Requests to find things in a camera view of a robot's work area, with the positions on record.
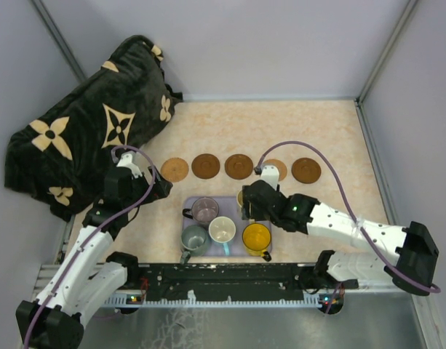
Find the flower pattern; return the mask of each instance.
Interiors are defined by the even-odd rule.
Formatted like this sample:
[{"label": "flower pattern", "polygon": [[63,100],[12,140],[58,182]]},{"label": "flower pattern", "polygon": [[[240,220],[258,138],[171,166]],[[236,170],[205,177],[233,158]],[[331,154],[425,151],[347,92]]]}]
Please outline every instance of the flower pattern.
[{"label": "flower pattern", "polygon": [[52,194],[60,204],[69,206],[69,198],[74,194],[74,190],[72,188],[50,187],[49,193]]},{"label": "flower pattern", "polygon": [[134,119],[135,113],[124,114],[115,111],[113,108],[103,104],[106,114],[106,136],[103,146],[109,145],[125,145],[127,144],[127,137],[129,136],[130,124]]},{"label": "flower pattern", "polygon": [[69,116],[54,120],[50,126],[41,120],[33,120],[29,125],[39,135],[32,139],[32,144],[40,151],[45,151],[50,144],[53,144],[62,156],[72,160],[71,149],[69,149],[68,143],[60,136],[68,122]]},{"label": "flower pattern", "polygon": [[116,67],[116,65],[113,62],[111,62],[110,60],[107,60],[106,62],[104,62],[103,65],[101,66],[101,68],[109,69],[110,71],[115,71],[116,73],[119,72],[118,67]]},{"label": "flower pattern", "polygon": [[148,47],[149,50],[151,50],[151,54],[153,57],[155,57],[160,62],[163,61],[163,51],[157,45],[153,45],[153,47],[150,49],[149,45],[147,45],[146,42],[142,41],[142,44]]},{"label": "flower pattern", "polygon": [[171,120],[170,106],[171,106],[171,99],[166,98],[166,96],[163,95],[162,111],[159,113],[159,119],[161,121],[169,122]]}]

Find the purple tray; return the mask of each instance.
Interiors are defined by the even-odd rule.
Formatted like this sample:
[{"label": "purple tray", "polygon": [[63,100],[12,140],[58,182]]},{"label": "purple tray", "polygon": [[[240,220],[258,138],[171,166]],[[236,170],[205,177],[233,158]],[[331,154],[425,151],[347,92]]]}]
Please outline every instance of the purple tray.
[{"label": "purple tray", "polygon": [[[201,198],[201,196],[191,196],[190,198],[187,198],[184,201],[184,209],[190,209],[194,202]],[[247,251],[245,250],[244,243],[242,242],[242,233],[244,232],[244,229],[249,225],[248,220],[242,220],[241,217],[239,217],[239,214],[237,213],[237,201],[236,196],[207,196],[207,198],[212,198],[215,200],[219,207],[219,217],[225,216],[229,217],[233,220],[234,224],[236,225],[236,235],[234,236],[234,240],[232,241],[231,245],[231,255],[226,256],[224,254],[224,248],[220,244],[213,243],[210,246],[210,248],[207,250],[207,253],[204,254],[205,257],[254,257],[250,256]],[[271,223],[269,221],[263,221],[263,222],[257,222],[260,224],[265,225],[270,231],[271,231]],[[191,220],[190,218],[183,217],[183,230],[187,228],[189,225],[198,225],[198,223],[194,220]],[[271,243],[268,246],[267,250],[268,252],[271,252],[273,249],[273,237],[271,237]]]}]

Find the gray wall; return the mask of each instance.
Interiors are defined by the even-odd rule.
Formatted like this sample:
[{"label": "gray wall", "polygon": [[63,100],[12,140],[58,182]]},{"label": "gray wall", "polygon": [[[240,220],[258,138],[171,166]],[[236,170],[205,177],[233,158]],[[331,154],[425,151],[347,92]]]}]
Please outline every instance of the gray wall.
[{"label": "gray wall", "polygon": [[3,188],[9,137],[76,81],[28,1],[0,0],[0,348],[14,349],[15,309],[52,261],[63,223],[49,207]]},{"label": "gray wall", "polygon": [[428,226],[446,323],[446,0],[422,0],[365,101],[402,224]]},{"label": "gray wall", "polygon": [[407,0],[49,0],[88,75],[126,37],[189,99],[356,97]]}]

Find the brown coaster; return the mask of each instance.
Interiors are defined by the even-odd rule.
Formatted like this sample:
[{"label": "brown coaster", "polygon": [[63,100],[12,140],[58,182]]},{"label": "brown coaster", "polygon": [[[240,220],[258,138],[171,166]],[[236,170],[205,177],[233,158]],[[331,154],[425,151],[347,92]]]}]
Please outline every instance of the brown coaster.
[{"label": "brown coaster", "polygon": [[187,162],[181,158],[168,159],[162,166],[161,174],[166,180],[172,183],[180,182],[187,177]]},{"label": "brown coaster", "polygon": [[224,169],[230,178],[243,180],[252,173],[253,162],[247,155],[234,154],[226,160]]},{"label": "brown coaster", "polygon": [[279,181],[283,180],[287,176],[287,167],[284,165],[284,162],[278,159],[269,159],[265,160],[263,164],[274,165],[279,171]]},{"label": "brown coaster", "polygon": [[292,175],[301,183],[312,184],[322,175],[322,168],[313,159],[301,158],[292,165]]},{"label": "brown coaster", "polygon": [[208,180],[220,171],[220,161],[212,154],[200,154],[192,161],[192,172],[198,178]]}]

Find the black blanket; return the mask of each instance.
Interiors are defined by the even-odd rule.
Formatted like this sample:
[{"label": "black blanket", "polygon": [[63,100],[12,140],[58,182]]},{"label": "black blanket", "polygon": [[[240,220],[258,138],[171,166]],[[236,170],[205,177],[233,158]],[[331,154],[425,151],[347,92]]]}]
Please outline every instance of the black blanket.
[{"label": "black blanket", "polygon": [[4,185],[64,220],[85,209],[114,165],[112,147],[147,143],[182,100],[164,83],[162,60],[146,37],[125,40],[95,75],[11,137]]}]

